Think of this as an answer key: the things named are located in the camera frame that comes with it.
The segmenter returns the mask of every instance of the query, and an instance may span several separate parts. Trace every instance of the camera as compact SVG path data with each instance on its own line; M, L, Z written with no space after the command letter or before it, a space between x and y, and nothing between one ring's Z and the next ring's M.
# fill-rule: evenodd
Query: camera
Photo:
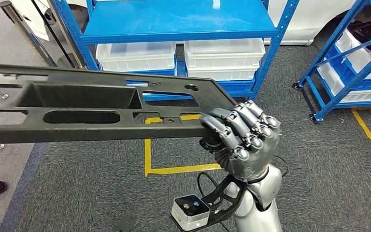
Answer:
M174 199L171 215L184 231L190 231L207 225L210 208L196 195L188 195Z

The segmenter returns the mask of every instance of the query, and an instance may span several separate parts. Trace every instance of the black plastic panel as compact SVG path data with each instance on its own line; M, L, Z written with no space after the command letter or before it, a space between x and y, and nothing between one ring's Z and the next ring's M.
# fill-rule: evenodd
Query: black plastic panel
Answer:
M48 80L16 79L28 75ZM200 78L9 65L0 65L0 77L0 88L22 91L0 101L0 112L27 115L22 124L0 125L0 143L201 137L210 132L199 123L181 123L181 114L230 109L236 103L214 80ZM126 86L127 80L148 86ZM144 92L188 95L196 104L147 104ZM158 113L174 123L139 124L133 118L137 113Z

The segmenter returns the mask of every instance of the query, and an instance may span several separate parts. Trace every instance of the robotic hand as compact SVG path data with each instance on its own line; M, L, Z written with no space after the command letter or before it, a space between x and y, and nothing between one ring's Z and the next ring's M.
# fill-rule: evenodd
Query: robotic hand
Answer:
M194 232L234 216L238 232L282 231L275 202L282 176L269 164L281 136L280 122L251 100L232 110L215 108L200 122L213 132L200 140L201 146L229 175L202 199L174 199L171 216L177 226ZM231 206L219 210L218 198Z
M277 119L248 100L231 111L215 108L200 121L216 134L203 138L200 144L214 153L215 161L225 171L248 183L266 174L281 136Z

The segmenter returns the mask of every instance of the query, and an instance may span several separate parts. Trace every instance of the yellow floor tape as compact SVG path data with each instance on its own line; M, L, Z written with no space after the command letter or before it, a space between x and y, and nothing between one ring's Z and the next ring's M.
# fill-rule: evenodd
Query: yellow floor tape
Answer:
M366 133L367 137L371 140L371 131L366 126L365 122L360 117L357 110L352 109L352 113L355 116L356 120L358 121L359 125L362 127L362 129ZM200 115L181 116L181 120L197 120L199 116ZM159 122L163 122L163 120L159 117L149 117L145 120L146 124L159 123ZM201 171L218 170L218 169L221 169L221 167L217 163L153 169L151 167L151 139L144 140L144 176L148 176L149 174L189 173L189 172L201 172Z
M197 120L200 115L185 115L181 116L181 120ZM163 122L159 117L149 117L145 120L146 124ZM170 168L155 168L151 167L151 139L144 140L144 176L149 174L175 174L175 173L190 173L190 172L201 172L208 170L221 169L217 163L202 164L193 166L181 166L181 167L170 167Z
M366 126L365 122L363 121L363 119L360 117L359 113L357 112L356 109L352 109L352 113L353 115L355 116L357 122L359 123L359 125L362 127L362 129L364 130L366 136L371 140L371 131L369 130L369 128Z

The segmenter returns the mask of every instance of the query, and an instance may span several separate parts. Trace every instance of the white plastic bin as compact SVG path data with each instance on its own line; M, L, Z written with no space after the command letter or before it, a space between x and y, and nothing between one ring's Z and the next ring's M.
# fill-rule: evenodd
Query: white plastic bin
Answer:
M252 68L265 54L262 39L196 40L184 42L188 68Z
M325 80L334 96L336 96L336 94L338 94L341 89L345 87L341 78L329 63L325 63L319 66L318 72L321 75L322 79Z
M96 59L105 71L174 69L175 42L98 44Z
M187 67L187 76L211 78L216 81L237 81L252 80L259 65L253 68L231 68L231 69L189 69Z
M345 87L339 75L329 63L319 66L318 72L325 80L334 96L336 96L336 94L338 94L339 91ZM340 101L340 103L362 101L371 101L371 90L351 91Z
M336 46L341 52L359 45L361 43L348 30L345 30L341 38L336 42ZM347 55L347 58L351 62L352 68L358 73L371 61L371 52L366 48L362 48Z

